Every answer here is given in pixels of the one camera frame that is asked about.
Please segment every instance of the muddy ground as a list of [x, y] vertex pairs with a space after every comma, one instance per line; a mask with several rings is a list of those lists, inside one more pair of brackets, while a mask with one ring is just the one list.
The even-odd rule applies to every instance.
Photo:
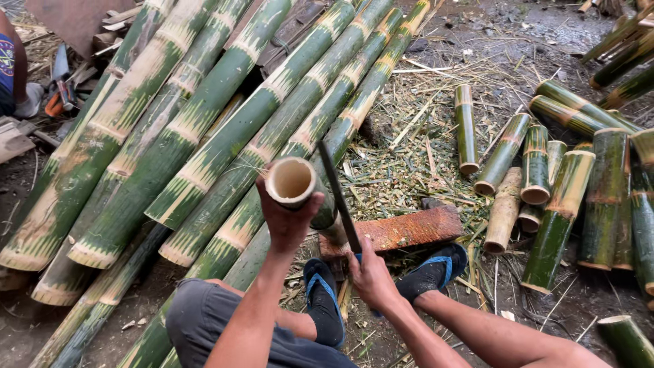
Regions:
[[[412, 0], [402, 0], [398, 5], [406, 12], [412, 4]], [[578, 6], [564, 6], [567, 4], [553, 1], [447, 0], [422, 32], [423, 35], [432, 36], [427, 38], [426, 47], [408, 52], [407, 55], [424, 65], [443, 67], [451, 62], [459, 62], [460, 60], [453, 60], [454, 55], [464, 49], [471, 49], [472, 53], [467, 56], [468, 62], [490, 57], [490, 61], [500, 65], [507, 73], [513, 73], [517, 62], [522, 59], [520, 68], [516, 68], [518, 73], [532, 78], [538, 73], [542, 78], [549, 78], [559, 69], [557, 79], [589, 100], [596, 101], [602, 94], [589, 88], [587, 80], [599, 65], [594, 62], [581, 65], [572, 54], [585, 52], [599, 42], [601, 35], [611, 29], [614, 20], [599, 16], [592, 9], [582, 19], [577, 13]], [[433, 36], [443, 37], [444, 41]], [[519, 94], [507, 96], [506, 93], [503, 96], [499, 93], [497, 100], [503, 100], [513, 108], [527, 102], [527, 95], [532, 95], [534, 86], [525, 81], [515, 87], [525, 93], [521, 96], [524, 101], [516, 98]], [[622, 112], [637, 123], [651, 127], [654, 125], [654, 113], [649, 107], [653, 102], [654, 96], [650, 94], [622, 109]], [[39, 152], [39, 169], [43, 167], [47, 154], [47, 150]], [[0, 220], [8, 220], [17, 201], [26, 197], [33, 183], [35, 163], [35, 153], [30, 151], [0, 165]], [[4, 244], [7, 238], [8, 236], [0, 238], [0, 244]], [[557, 281], [560, 284], [548, 296], [525, 291], [518, 286], [516, 278], [511, 278], [509, 267], [521, 274], [528, 257], [528, 244], [516, 249], [513, 254], [498, 259], [482, 256], [483, 272], [491, 280], [495, 278], [496, 262], [498, 265], [498, 313], [512, 312], [517, 322], [538, 327], [541, 320], [536, 319], [539, 321], [539, 325], [536, 325], [534, 319], [530, 318], [531, 312], [526, 312], [525, 309], [533, 310], [541, 316], [547, 315], [572, 283], [565, 298], [551, 315], [558, 323], [547, 323], [544, 332], [576, 340], [595, 316], [605, 318], [627, 313], [634, 317], [650, 339], [654, 338], [651, 314], [641, 300], [632, 273], [601, 272], [576, 267], [574, 254], [577, 241], [577, 236], [571, 238], [564, 256], [569, 266], [559, 270]], [[389, 265], [397, 266], [397, 260], [403, 256], [403, 253], [389, 254], [387, 261]], [[308, 257], [307, 250], [303, 249], [298, 260], [306, 260]], [[402, 270], [401, 267], [392, 267], [392, 271], [398, 274]], [[174, 289], [176, 280], [184, 273], [182, 267], [154, 257], [150, 267], [141, 273], [137, 283], [128, 291], [93, 340], [81, 366], [114, 367], [143, 330], [138, 326], [125, 331], [121, 328], [132, 320], [151, 319]], [[291, 280], [287, 283], [288, 290], [284, 292], [299, 287], [301, 284]], [[474, 292], [467, 293], [463, 285], [451, 283], [447, 289], [452, 298], [474, 308], [480, 307], [479, 297]], [[68, 311], [68, 308], [45, 306], [31, 301], [30, 291], [23, 289], [0, 293], [0, 365], [3, 367], [27, 367]], [[487, 301], [485, 307], [492, 304], [492, 301]], [[303, 306], [302, 293], [286, 302], [286, 307], [295, 311], [303, 310]], [[459, 342], [450, 331], [431, 318], [426, 317], [426, 321], [450, 345]], [[579, 343], [617, 367], [613, 354], [599, 338], [594, 327], [588, 330]], [[457, 345], [456, 350], [474, 367], [487, 366], [465, 344]], [[356, 298], [356, 293], [353, 294], [349, 310], [347, 340], [343, 352], [348, 353], [361, 367], [411, 366], [409, 357], [402, 360], [407, 350], [392, 326], [385, 320], [372, 317], [366, 305]]]

